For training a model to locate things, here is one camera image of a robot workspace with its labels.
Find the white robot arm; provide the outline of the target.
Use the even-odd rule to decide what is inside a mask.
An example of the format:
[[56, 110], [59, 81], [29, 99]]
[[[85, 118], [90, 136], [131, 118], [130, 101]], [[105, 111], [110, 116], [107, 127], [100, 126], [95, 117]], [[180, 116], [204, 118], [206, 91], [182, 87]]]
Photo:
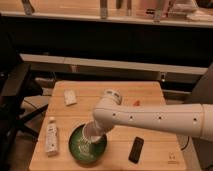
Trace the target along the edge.
[[125, 106], [119, 92], [105, 90], [93, 110], [94, 129], [99, 135], [115, 125], [188, 135], [213, 141], [213, 105], [180, 104]]

